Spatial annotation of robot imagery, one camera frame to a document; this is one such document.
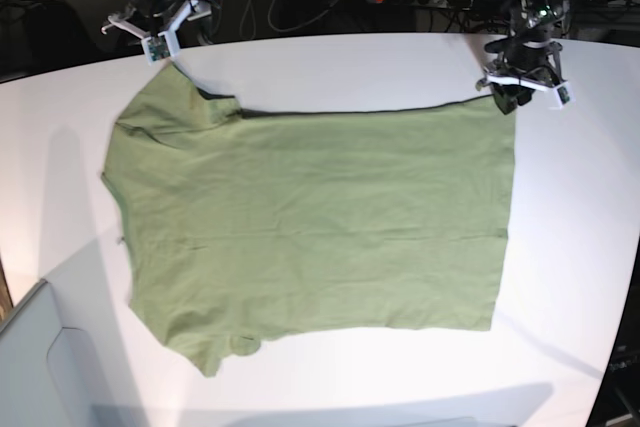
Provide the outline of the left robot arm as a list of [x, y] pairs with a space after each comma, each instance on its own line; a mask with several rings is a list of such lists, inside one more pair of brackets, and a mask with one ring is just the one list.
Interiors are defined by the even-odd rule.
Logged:
[[484, 46], [493, 59], [483, 67], [479, 88], [488, 88], [505, 115], [529, 103], [536, 92], [551, 96], [561, 109], [572, 100], [562, 74], [562, 46], [553, 39], [569, 11], [568, 0], [505, 0], [506, 36]]

